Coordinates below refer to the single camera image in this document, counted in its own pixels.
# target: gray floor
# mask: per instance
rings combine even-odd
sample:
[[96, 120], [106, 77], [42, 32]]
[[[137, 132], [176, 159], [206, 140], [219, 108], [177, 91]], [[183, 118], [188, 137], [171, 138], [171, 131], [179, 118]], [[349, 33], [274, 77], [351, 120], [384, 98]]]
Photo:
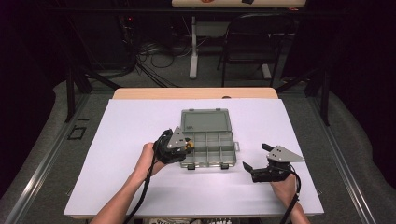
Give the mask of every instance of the gray floor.
[[[177, 57], [169, 67], [155, 71], [159, 76], [181, 87], [219, 87], [220, 71], [216, 70], [218, 58], [202, 52], [198, 78], [195, 80], [189, 79], [188, 56]], [[154, 62], [163, 65], [170, 62], [167, 56], [155, 55], [153, 59]], [[146, 60], [145, 64], [152, 67], [150, 60]], [[238, 80], [228, 81], [227, 86], [268, 85], [268, 81], [261, 80], [261, 74], [254, 72], [250, 67], [232, 67], [229, 71], [229, 77]], [[136, 71], [112, 80], [124, 87], [156, 87], [147, 76]], [[281, 84], [277, 78], [276, 86]], [[57, 101], [48, 123], [20, 173], [0, 201], [1, 223], [5, 223], [6, 220], [18, 220], [21, 223], [84, 222], [65, 217], [63, 211], [68, 193], [76, 183], [107, 101], [113, 93], [98, 81], [92, 80], [92, 85], [94, 91], [90, 95], [82, 95], [77, 91], [78, 113], [69, 124], [64, 124], [65, 84], [61, 83], [54, 89]], [[325, 214], [311, 217], [310, 220], [313, 223], [326, 224], [392, 223], [396, 220], [396, 190], [385, 182], [372, 163], [371, 145], [359, 123], [342, 102], [331, 95], [331, 127], [324, 126], [318, 118], [317, 100], [305, 98], [302, 94], [303, 89], [304, 83], [279, 94], [279, 97], [288, 110], [325, 210]], [[73, 137], [71, 129], [75, 125], [86, 128], [84, 137], [81, 140], [67, 140], [69, 136]], [[29, 195], [28, 203], [23, 209], [16, 209], [15, 205], [19, 205], [21, 198], [29, 191], [29, 180], [37, 175], [37, 167], [43, 166], [43, 159], [48, 156], [53, 158], [53, 163], [47, 164], [48, 173], [41, 174], [45, 181]], [[278, 217], [262, 218], [263, 223], [278, 221]]]

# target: table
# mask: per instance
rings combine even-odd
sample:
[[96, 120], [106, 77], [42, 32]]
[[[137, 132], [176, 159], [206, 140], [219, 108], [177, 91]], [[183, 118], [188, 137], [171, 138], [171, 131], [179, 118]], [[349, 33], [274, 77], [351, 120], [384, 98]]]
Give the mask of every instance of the table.
[[[235, 167], [190, 171], [169, 164], [151, 179], [135, 217], [282, 216], [285, 209], [269, 183], [253, 183], [242, 165], [245, 161], [254, 168], [266, 166], [261, 143], [282, 145], [302, 155], [286, 109], [270, 88], [118, 89], [109, 101], [64, 214], [94, 217], [132, 172], [143, 144], [179, 125], [181, 109], [218, 107], [229, 109], [233, 137], [241, 148]], [[303, 182], [300, 202], [305, 212], [322, 214], [305, 162], [293, 166]]]
[[[204, 3], [201, 0], [172, 0], [173, 7], [304, 7], [305, 0], [254, 0], [250, 4], [242, 3], [242, 0], [214, 0], [210, 3]], [[197, 21], [195, 17], [191, 20], [191, 65], [190, 65], [190, 78], [197, 78], [197, 66], [198, 66], [198, 51], [197, 51]], [[211, 27], [209, 33], [213, 33], [214, 29], [219, 29], [218, 33], [225, 33], [226, 26], [221, 22], [215, 22], [215, 25]], [[265, 77], [270, 77], [268, 66], [265, 65], [262, 68]]]

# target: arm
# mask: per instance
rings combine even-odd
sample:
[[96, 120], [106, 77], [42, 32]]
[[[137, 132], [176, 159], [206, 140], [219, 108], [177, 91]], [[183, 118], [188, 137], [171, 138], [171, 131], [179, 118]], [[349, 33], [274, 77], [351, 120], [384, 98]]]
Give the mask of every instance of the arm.
[[[148, 174], [148, 169], [154, 155], [152, 146], [152, 143], [147, 143], [143, 146], [142, 154], [137, 161], [134, 171], [129, 175], [121, 189], [99, 211], [91, 224], [123, 222], [128, 208], [131, 205], [131, 201], [134, 198], [134, 194], [142, 185]], [[162, 162], [156, 162], [152, 174], [157, 174], [164, 166], [165, 164]]]
[[[288, 208], [296, 193], [296, 177], [289, 175], [284, 181], [271, 182], [274, 194]], [[303, 207], [297, 202], [290, 213], [293, 224], [309, 224], [309, 220], [304, 213]]]

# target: chair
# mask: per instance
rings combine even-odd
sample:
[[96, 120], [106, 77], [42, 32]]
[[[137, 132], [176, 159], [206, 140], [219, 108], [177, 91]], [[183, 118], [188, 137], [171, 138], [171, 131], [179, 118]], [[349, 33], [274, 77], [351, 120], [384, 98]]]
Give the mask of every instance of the chair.
[[218, 63], [219, 70], [223, 62], [221, 87], [224, 87], [227, 63], [258, 64], [258, 69], [265, 63], [273, 63], [272, 87], [282, 42], [293, 31], [294, 20], [288, 16], [250, 13], [233, 19], [224, 35]]

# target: white table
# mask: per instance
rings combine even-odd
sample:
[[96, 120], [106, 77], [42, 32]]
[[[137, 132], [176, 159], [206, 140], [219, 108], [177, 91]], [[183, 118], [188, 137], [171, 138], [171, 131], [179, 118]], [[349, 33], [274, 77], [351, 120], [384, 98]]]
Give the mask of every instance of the white table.
[[[254, 0], [250, 4], [242, 3], [242, 0], [214, 0], [210, 3], [204, 3], [201, 0], [172, 0], [173, 7], [304, 7], [305, 0]], [[208, 26], [208, 22], [204, 22], [203, 26]], [[200, 35], [197, 30], [199, 23], [192, 17], [191, 21], [191, 65], [190, 65], [190, 78], [197, 78], [197, 67], [198, 67], [198, 50], [196, 36]], [[218, 36], [221, 33], [225, 33], [226, 29], [225, 22], [214, 22], [209, 25], [209, 30], [204, 31], [204, 34], [212, 33]], [[262, 68], [264, 75], [269, 73], [268, 66]]]
[[[207, 89], [207, 92], [224, 95], [231, 88], [216, 90]], [[194, 94], [198, 96], [200, 91], [206, 98], [205, 89], [187, 91], [191, 93], [189, 98], [194, 98]], [[127, 94], [119, 95], [125, 99]], [[233, 97], [236, 93], [226, 95]], [[155, 141], [164, 130], [180, 125], [182, 109], [227, 108], [234, 140], [241, 148], [236, 153], [235, 167], [189, 171], [177, 163], [170, 164], [151, 179], [146, 199], [135, 217], [282, 216], [285, 209], [270, 184], [253, 183], [242, 165], [242, 161], [254, 168], [267, 165], [261, 143], [281, 145], [302, 155], [282, 101], [271, 98], [110, 100], [64, 214], [94, 217], [132, 172], [143, 144]], [[293, 166], [302, 179], [300, 203], [305, 212], [322, 214], [323, 208], [305, 162], [295, 162]], [[136, 193], [129, 212], [137, 204], [142, 188]]]

